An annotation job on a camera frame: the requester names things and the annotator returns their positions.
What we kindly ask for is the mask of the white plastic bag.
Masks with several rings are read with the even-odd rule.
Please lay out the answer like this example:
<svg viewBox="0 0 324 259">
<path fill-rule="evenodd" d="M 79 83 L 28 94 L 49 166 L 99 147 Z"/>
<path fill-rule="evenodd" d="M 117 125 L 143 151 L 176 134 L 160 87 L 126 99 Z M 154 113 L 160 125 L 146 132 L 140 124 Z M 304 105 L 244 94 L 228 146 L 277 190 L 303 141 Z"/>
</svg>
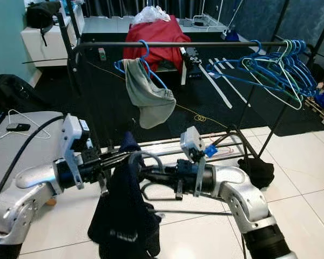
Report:
<svg viewBox="0 0 324 259">
<path fill-rule="evenodd" d="M 169 22 L 171 20 L 171 17 L 159 6 L 147 6 L 134 16 L 132 25 L 152 23 L 159 19 L 165 22 Z"/>
</svg>

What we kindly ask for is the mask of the white low platform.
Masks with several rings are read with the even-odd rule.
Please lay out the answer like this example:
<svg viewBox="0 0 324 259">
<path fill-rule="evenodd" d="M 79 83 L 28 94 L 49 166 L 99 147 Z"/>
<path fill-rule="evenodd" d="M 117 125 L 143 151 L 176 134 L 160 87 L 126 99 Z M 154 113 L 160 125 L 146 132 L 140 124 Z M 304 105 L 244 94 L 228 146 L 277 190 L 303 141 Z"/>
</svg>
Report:
<svg viewBox="0 0 324 259">
<path fill-rule="evenodd" d="M 81 33 L 127 33 L 133 16 L 91 16 L 86 17 L 83 25 L 79 24 Z M 227 27 L 212 17 L 203 16 L 196 19 L 177 19 L 182 32 L 224 32 Z"/>
</svg>

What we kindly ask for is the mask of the white shelf unit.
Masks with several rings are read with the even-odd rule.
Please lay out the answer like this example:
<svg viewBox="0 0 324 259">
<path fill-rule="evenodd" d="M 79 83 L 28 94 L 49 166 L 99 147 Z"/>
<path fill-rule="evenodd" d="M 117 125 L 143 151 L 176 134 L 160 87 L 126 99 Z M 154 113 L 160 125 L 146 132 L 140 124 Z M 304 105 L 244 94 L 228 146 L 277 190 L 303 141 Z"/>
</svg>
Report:
<svg viewBox="0 0 324 259">
<path fill-rule="evenodd" d="M 29 55 L 29 61 L 43 59 L 68 58 L 68 50 L 59 27 L 58 17 L 53 18 L 53 26 L 49 30 L 25 27 L 21 31 L 22 41 Z M 66 66 L 68 60 L 31 63 L 36 67 Z"/>
</svg>

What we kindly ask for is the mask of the red cloth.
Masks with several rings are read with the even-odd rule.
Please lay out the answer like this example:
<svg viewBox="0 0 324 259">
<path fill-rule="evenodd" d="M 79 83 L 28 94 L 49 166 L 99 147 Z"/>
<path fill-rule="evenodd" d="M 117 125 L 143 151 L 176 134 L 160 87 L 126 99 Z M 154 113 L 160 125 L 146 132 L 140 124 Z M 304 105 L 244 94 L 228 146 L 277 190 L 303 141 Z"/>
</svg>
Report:
<svg viewBox="0 0 324 259">
<path fill-rule="evenodd" d="M 141 39 L 148 44 L 150 42 L 191 42 L 190 37 L 182 32 L 174 16 L 171 16 L 169 21 L 158 19 L 151 23 L 131 25 L 125 41 L 137 43 Z M 147 54 L 145 61 L 153 71 L 157 71 L 161 61 L 172 62 L 179 72 L 183 70 L 183 59 L 178 47 L 152 47 Z"/>
</svg>

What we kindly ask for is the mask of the silver metal hanger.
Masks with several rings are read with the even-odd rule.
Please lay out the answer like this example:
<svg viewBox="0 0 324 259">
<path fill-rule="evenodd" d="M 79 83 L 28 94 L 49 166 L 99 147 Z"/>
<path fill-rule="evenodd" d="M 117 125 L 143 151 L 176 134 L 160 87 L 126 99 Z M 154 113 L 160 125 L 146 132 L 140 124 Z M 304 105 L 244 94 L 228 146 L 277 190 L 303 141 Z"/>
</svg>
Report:
<svg viewBox="0 0 324 259">
<path fill-rule="evenodd" d="M 133 170 L 133 175 L 134 175 L 134 179 L 137 180 L 138 182 L 143 181 L 145 178 L 144 176 L 147 174 L 141 174 L 140 173 L 140 168 L 142 168 L 142 166 L 162 166 L 165 165 L 164 163 L 162 163 L 162 160 L 159 158 L 159 156 L 155 153 L 150 153 L 148 151 L 134 151 L 134 153 L 132 155 L 130 155 L 130 157 L 128 157 L 128 159 L 131 160 L 130 165 L 127 165 L 127 168 L 132 169 Z M 211 190 L 209 190 L 209 192 L 207 193 L 203 193 L 201 196 L 206 196 L 208 198 L 212 198 L 215 200 L 220 200 L 220 198 L 214 194 L 214 188 L 215 187 L 219 187 L 219 182 L 216 180 L 216 170 L 214 169 L 214 166 L 212 165 L 208 165 L 208 168 L 211 168 L 212 173 L 214 175 L 214 185 L 211 188 Z M 176 202 L 176 201 L 181 201 L 181 200 L 175 200 L 175 198 L 149 198 L 147 197 L 147 194 L 145 192 L 145 188 L 149 187 L 150 185 L 160 185 L 159 183 L 151 183 L 150 181 L 148 181 L 148 183 L 146 185 L 143 185 L 140 188 L 140 192 L 141 195 L 143 197 L 143 200 L 148 200 L 148 201 L 165 201 L 165 202 Z M 172 185 L 162 185 L 164 187 L 168 187 L 172 189 Z"/>
</svg>

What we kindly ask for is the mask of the pink hanger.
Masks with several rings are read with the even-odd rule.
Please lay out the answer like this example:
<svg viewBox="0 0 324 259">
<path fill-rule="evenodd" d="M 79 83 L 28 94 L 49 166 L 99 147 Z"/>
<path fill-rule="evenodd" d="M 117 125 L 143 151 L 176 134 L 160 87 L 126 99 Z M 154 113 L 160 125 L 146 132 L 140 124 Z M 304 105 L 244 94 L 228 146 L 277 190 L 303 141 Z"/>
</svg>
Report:
<svg viewBox="0 0 324 259">
<path fill-rule="evenodd" d="M 205 148 L 205 154 L 208 158 L 220 157 L 222 155 L 228 155 L 233 153 L 233 148 L 231 146 L 216 146 L 209 145 Z"/>
</svg>

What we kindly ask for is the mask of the grey beige garment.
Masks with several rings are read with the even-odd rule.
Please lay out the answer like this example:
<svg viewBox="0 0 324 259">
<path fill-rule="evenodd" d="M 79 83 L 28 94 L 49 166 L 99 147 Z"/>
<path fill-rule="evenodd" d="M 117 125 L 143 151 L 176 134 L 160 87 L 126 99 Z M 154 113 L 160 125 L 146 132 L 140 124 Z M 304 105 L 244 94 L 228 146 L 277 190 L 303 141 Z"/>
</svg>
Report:
<svg viewBox="0 0 324 259">
<path fill-rule="evenodd" d="M 159 88 L 139 59 L 123 59 L 122 65 L 129 99 L 139 110 L 140 127 L 150 129 L 164 123 L 177 103 L 173 92 Z"/>
</svg>

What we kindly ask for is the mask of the wooden pallet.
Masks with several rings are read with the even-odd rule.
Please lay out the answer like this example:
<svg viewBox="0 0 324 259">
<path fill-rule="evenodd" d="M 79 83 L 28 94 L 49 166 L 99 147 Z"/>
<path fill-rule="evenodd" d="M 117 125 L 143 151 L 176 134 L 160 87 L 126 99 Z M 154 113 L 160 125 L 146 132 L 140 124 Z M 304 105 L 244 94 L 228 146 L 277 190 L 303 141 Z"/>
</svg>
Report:
<svg viewBox="0 0 324 259">
<path fill-rule="evenodd" d="M 308 100 L 308 105 L 311 107 L 312 111 L 320 116 L 320 118 L 324 118 L 324 108 L 322 108 L 322 106 L 310 99 Z"/>
</svg>

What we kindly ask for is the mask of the black backpack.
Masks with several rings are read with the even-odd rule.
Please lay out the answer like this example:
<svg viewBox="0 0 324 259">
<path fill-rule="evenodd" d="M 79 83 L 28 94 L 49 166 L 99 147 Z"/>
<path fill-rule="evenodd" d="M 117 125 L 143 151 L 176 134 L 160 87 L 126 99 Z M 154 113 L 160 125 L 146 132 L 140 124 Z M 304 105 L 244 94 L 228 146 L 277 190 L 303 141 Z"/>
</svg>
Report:
<svg viewBox="0 0 324 259">
<path fill-rule="evenodd" d="M 0 111 L 31 113 L 44 108 L 44 102 L 24 79 L 14 74 L 0 74 Z"/>
</svg>

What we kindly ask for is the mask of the navy printed shirt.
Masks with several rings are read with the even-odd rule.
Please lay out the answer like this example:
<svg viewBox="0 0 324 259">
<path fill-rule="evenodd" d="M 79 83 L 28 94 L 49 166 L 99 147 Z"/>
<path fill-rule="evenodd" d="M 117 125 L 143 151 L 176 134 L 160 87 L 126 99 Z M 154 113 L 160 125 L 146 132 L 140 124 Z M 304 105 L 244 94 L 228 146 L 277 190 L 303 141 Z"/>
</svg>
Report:
<svg viewBox="0 0 324 259">
<path fill-rule="evenodd" d="M 156 259 L 160 253 L 160 217 L 143 200 L 138 181 L 142 160 L 125 158 L 108 180 L 87 231 L 100 259 Z"/>
</svg>

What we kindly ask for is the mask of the black handbag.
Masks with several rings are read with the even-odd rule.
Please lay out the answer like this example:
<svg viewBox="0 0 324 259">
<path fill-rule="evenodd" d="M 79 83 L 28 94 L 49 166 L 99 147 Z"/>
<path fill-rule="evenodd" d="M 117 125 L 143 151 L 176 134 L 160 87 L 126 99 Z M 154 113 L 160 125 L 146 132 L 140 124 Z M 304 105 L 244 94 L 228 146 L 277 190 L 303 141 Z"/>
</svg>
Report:
<svg viewBox="0 0 324 259">
<path fill-rule="evenodd" d="M 53 16 L 61 7 L 61 2 L 29 3 L 25 13 L 27 26 L 39 29 L 51 27 L 53 25 Z"/>
</svg>

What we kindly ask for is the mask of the thin black rod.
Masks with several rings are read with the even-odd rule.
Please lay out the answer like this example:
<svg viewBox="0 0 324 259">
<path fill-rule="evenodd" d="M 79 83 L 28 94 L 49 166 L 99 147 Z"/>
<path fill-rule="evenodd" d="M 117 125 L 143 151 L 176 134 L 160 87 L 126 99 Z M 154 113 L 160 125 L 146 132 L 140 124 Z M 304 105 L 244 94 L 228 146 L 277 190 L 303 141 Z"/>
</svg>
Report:
<svg viewBox="0 0 324 259">
<path fill-rule="evenodd" d="M 31 61 L 27 61 L 27 62 L 22 62 L 21 64 L 31 64 L 31 63 L 39 63 L 39 62 L 50 62 L 50 61 L 63 61 L 63 60 L 68 60 L 68 58 L 31 60 Z"/>
</svg>

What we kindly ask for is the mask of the black phone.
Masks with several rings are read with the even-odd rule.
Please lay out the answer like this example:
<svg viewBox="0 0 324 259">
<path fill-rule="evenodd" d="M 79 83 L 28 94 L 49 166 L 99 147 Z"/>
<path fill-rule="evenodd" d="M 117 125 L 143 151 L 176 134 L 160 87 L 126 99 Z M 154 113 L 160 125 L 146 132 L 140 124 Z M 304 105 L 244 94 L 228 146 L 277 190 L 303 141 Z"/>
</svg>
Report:
<svg viewBox="0 0 324 259">
<path fill-rule="evenodd" d="M 6 127 L 7 132 L 24 132 L 30 129 L 30 124 L 9 124 Z"/>
</svg>

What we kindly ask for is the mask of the blue mop head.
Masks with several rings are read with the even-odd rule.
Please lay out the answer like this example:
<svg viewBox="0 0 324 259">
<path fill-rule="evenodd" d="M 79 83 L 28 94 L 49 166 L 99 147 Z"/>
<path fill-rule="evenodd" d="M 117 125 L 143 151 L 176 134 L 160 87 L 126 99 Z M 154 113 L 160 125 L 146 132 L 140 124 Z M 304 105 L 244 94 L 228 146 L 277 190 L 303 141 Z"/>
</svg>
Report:
<svg viewBox="0 0 324 259">
<path fill-rule="evenodd" d="M 239 36 L 234 30 L 224 30 L 221 35 L 221 39 L 227 42 L 238 42 Z"/>
</svg>

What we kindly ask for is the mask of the white floor slat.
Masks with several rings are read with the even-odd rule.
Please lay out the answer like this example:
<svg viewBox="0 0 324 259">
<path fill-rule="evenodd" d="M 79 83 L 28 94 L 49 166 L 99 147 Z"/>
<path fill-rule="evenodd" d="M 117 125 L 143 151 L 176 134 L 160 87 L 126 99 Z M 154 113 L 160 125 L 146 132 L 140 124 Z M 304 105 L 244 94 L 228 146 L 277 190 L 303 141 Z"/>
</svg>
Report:
<svg viewBox="0 0 324 259">
<path fill-rule="evenodd" d="M 217 58 L 208 60 L 209 64 L 211 64 L 214 67 L 217 76 L 219 75 L 219 72 L 221 72 L 221 69 L 219 69 L 219 67 L 214 65 L 214 62 L 218 62 L 218 61 L 219 59 Z M 251 105 L 248 103 L 248 100 L 243 96 L 243 94 L 240 93 L 240 91 L 229 81 L 229 79 L 226 76 L 221 76 L 221 78 L 223 78 L 225 82 L 229 84 L 229 86 L 233 89 L 234 93 L 236 93 L 245 104 L 248 104 L 248 107 L 251 107 Z"/>
<path fill-rule="evenodd" d="M 214 87 L 214 89 L 216 90 L 216 92 L 218 93 L 218 95 L 221 97 L 222 101 L 224 102 L 224 104 L 226 104 L 226 106 L 229 109 L 233 108 L 233 105 L 231 104 L 231 102 L 227 99 L 227 97 L 224 95 L 224 92 L 219 88 L 219 86 L 217 85 L 216 81 L 214 81 L 213 77 L 211 77 L 206 69 L 204 69 L 204 67 L 200 64 L 199 65 L 200 71 L 203 73 L 203 75 L 207 78 L 207 80 L 209 82 L 211 82 L 211 85 Z"/>
</svg>

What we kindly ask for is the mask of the grey ottoman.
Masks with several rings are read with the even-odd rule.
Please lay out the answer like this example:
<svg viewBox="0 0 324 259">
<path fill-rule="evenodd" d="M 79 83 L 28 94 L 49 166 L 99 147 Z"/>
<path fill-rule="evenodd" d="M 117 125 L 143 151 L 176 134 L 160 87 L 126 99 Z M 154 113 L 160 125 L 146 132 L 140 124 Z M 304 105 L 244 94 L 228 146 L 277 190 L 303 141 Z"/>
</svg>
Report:
<svg viewBox="0 0 324 259">
<path fill-rule="evenodd" d="M 65 114 L 54 111 L 28 112 L 24 114 L 39 125 L 31 126 L 26 133 L 31 135 L 36 132 L 37 134 L 29 141 L 13 166 L 8 179 L 2 187 L 3 191 L 11 187 L 13 185 L 13 179 L 27 168 L 51 165 L 56 160 L 62 158 L 60 143 L 63 140 L 62 126 Z M 12 123 L 30 124 L 27 119 L 17 114 L 12 114 L 11 117 Z M 9 119 L 7 114 L 0 123 L 0 134 L 5 132 L 8 123 Z M 23 135 L 8 135 L 0 140 L 0 182 L 27 138 Z"/>
</svg>

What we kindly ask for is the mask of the blue plastic hanger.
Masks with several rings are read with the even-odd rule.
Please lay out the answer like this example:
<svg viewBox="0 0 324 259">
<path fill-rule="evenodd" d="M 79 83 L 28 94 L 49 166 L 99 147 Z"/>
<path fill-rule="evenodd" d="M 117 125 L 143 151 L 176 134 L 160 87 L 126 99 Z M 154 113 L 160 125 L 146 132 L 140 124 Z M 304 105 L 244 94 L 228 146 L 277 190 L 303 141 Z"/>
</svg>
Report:
<svg viewBox="0 0 324 259">
<path fill-rule="evenodd" d="M 262 43 L 258 40 L 252 40 L 256 44 L 256 51 L 231 60 L 219 60 L 207 64 L 207 75 L 212 78 L 222 78 L 228 81 L 234 80 L 249 86 L 257 86 L 273 92 L 285 93 L 289 97 L 296 99 L 298 97 L 298 82 L 292 74 L 288 72 L 285 52 L 265 52 L 261 54 Z M 231 65 L 239 72 L 248 74 L 248 79 L 230 76 L 219 69 L 219 65 Z"/>
<path fill-rule="evenodd" d="M 149 45 L 147 44 L 147 42 L 145 40 L 138 40 L 138 42 L 142 43 L 144 46 L 145 46 L 145 49 L 146 49 L 146 52 L 139 58 L 139 61 L 141 64 L 143 64 L 144 68 L 145 68 L 145 71 L 147 72 L 147 76 L 152 79 L 156 79 L 160 84 L 161 86 L 164 88 L 164 89 L 168 89 L 167 86 L 165 85 L 164 81 L 162 81 L 162 79 L 160 79 L 157 74 L 155 74 L 154 71 L 152 71 L 150 65 L 148 64 L 148 62 L 146 61 L 146 58 L 149 57 L 150 55 L 150 47 Z M 122 67 L 122 64 L 123 64 L 123 60 L 118 60 L 116 62 L 113 63 L 113 67 L 115 67 L 115 69 L 117 69 L 118 72 L 120 73 L 125 73 L 125 70 L 123 69 Z"/>
<path fill-rule="evenodd" d="M 287 70 L 298 82 L 298 97 L 295 100 L 303 101 L 305 97 L 316 96 L 318 94 L 318 90 L 316 89 L 317 83 L 310 69 L 300 59 L 300 55 L 307 49 L 305 41 L 285 39 L 283 43 L 286 44 L 285 49 L 278 50 L 277 52 L 286 53 Z"/>
</svg>

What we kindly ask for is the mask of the black metal device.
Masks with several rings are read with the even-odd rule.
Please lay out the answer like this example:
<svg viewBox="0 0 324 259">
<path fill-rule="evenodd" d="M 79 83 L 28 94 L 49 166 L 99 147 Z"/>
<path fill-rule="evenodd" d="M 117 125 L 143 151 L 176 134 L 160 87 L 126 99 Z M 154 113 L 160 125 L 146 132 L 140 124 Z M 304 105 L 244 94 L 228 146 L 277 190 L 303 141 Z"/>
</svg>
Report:
<svg viewBox="0 0 324 259">
<path fill-rule="evenodd" d="M 187 79 L 199 79 L 202 73 L 198 66 L 202 63 L 196 47 L 180 47 Z"/>
</svg>

